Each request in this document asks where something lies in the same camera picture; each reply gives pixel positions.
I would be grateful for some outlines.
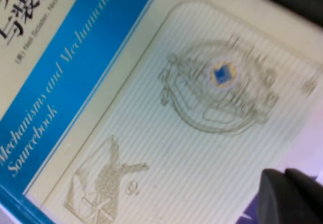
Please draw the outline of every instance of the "dark fabric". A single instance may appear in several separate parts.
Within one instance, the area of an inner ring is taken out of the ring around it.
[[[259,224],[323,224],[317,214],[323,187],[296,170],[286,173],[262,172],[257,209]]]

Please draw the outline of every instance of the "circular mechanism illustration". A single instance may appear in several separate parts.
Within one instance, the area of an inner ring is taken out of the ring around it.
[[[229,40],[193,43],[167,61],[158,76],[161,103],[199,131],[240,134],[267,122],[279,100],[275,71]]]

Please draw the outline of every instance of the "small emblem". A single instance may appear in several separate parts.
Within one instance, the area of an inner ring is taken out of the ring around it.
[[[211,83],[219,89],[232,87],[238,79],[238,69],[230,60],[217,61],[209,68]]]

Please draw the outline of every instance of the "book cover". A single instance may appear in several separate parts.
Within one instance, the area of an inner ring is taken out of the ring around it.
[[[0,0],[0,202],[23,223],[235,223],[322,100],[265,0]]]

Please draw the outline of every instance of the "sketch of mechanism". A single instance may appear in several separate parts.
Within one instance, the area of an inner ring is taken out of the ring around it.
[[[64,207],[84,224],[112,224],[122,176],[148,169],[145,163],[119,164],[118,140],[112,136],[75,171]]]
[[[277,72],[239,40],[196,42],[169,54],[158,76],[162,105],[170,103],[187,124],[208,133],[236,135],[266,123],[279,100]]]

